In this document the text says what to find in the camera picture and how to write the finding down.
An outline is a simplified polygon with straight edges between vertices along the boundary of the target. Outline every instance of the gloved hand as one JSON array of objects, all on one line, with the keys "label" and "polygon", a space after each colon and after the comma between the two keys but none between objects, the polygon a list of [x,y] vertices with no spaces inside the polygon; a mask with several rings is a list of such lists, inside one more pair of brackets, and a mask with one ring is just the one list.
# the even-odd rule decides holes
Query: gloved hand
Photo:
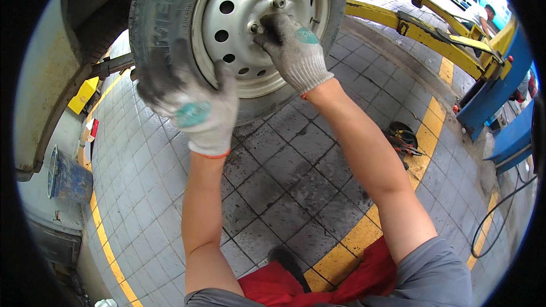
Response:
[{"label": "gloved hand", "polygon": [[265,50],[282,78],[304,98],[304,94],[331,79],[317,36],[290,14],[273,13],[260,19],[265,27],[254,42]]},{"label": "gloved hand", "polygon": [[222,157],[229,153],[237,120],[235,75],[220,60],[215,62],[219,89],[201,86],[188,62],[192,58],[189,50],[184,39],[174,43],[170,73],[162,53],[152,53],[151,64],[139,69],[136,89],[148,107],[170,118],[173,126],[188,135],[190,150],[207,157]]}]

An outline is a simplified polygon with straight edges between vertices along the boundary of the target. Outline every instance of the car lift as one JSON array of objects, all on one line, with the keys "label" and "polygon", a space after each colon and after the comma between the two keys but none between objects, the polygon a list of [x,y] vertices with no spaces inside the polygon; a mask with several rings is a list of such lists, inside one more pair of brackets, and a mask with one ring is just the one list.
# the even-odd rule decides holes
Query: car lift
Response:
[{"label": "car lift", "polygon": [[[475,141],[485,121],[506,103],[531,66],[529,44],[514,15],[491,40],[483,38],[479,41],[484,33],[476,24],[469,31],[455,16],[432,1],[416,1],[440,16],[452,33],[435,28],[406,12],[394,12],[355,0],[347,0],[345,14],[391,27],[400,35],[438,52],[472,76],[476,83],[458,102],[460,112],[457,119]],[[481,56],[475,57],[469,48],[481,50]],[[532,106],[529,104],[524,113],[495,138],[491,159],[497,164],[499,172],[515,166],[531,153]]]}]

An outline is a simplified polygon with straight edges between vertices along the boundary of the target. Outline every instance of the red pants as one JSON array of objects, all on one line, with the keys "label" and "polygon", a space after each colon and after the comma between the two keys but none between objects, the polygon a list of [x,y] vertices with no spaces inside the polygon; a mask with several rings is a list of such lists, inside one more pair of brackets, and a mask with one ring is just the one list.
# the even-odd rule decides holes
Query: red pants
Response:
[{"label": "red pants", "polygon": [[305,294],[301,284],[278,262],[239,279],[250,300],[268,307],[311,307],[315,303],[344,304],[367,295],[386,296],[394,288],[396,266],[380,237],[364,250],[362,263],[337,290]]}]

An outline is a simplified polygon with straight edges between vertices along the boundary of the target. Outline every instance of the blue lift post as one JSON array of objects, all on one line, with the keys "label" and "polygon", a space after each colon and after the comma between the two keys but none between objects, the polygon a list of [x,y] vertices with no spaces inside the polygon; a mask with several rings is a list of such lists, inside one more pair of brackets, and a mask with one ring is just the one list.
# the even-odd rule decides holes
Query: blue lift post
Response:
[{"label": "blue lift post", "polygon": [[535,100],[506,126],[496,137],[493,154],[487,160],[493,160],[497,174],[501,174],[525,160],[531,155],[531,120]]},{"label": "blue lift post", "polygon": [[519,26],[503,57],[506,59],[509,55],[514,58],[514,61],[506,77],[486,82],[457,115],[457,119],[466,128],[472,141],[480,135],[485,121],[506,103],[531,67],[533,60],[531,48]]}]

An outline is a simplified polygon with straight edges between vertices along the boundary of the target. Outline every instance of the cable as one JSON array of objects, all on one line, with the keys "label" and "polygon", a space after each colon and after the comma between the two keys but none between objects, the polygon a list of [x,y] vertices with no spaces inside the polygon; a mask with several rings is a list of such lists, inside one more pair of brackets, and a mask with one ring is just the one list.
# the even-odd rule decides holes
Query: cable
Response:
[{"label": "cable", "polygon": [[489,217],[489,215],[491,215],[496,208],[498,208],[499,206],[501,206],[502,203],[504,203],[507,199],[509,199],[510,197],[514,196],[515,194],[517,194],[519,191],[523,190],[524,188],[526,188],[530,183],[532,183],[535,179],[537,178],[537,176],[535,175],[530,181],[526,182],[521,188],[518,188],[517,190],[515,190],[514,192],[512,192],[511,194],[509,194],[508,196],[506,196],[505,198],[503,198],[500,202],[497,203],[497,205],[495,205],[494,208],[491,209],[491,211],[488,212],[487,215],[485,215],[485,217],[481,220],[481,223],[478,225],[478,229],[476,230],[476,232],[474,233],[474,238],[472,239],[472,248],[471,248],[471,251],[472,251],[472,256],[474,256],[475,258],[482,258],[484,256],[487,255],[487,253],[493,248],[493,246],[495,245],[495,242],[497,242],[497,240],[499,239],[499,236],[501,235],[501,231],[502,231],[502,228],[504,228],[504,224],[506,223],[506,220],[508,219],[508,213],[510,213],[510,209],[512,208],[512,202],[514,201],[514,199],[512,199],[510,201],[510,206],[508,208],[508,213],[506,214],[506,218],[504,219],[504,221],[502,222],[502,225],[501,225],[501,228],[499,229],[499,232],[497,234],[497,237],[495,237],[495,239],[493,240],[493,242],[491,243],[491,246],[489,247],[489,249],[487,249],[483,254],[481,255],[478,255],[475,253],[474,251],[474,243],[476,242],[476,236],[478,235],[478,233],[480,232],[480,229],[481,229],[481,226],[483,225],[483,223],[485,223],[485,220],[487,219],[487,217]]}]

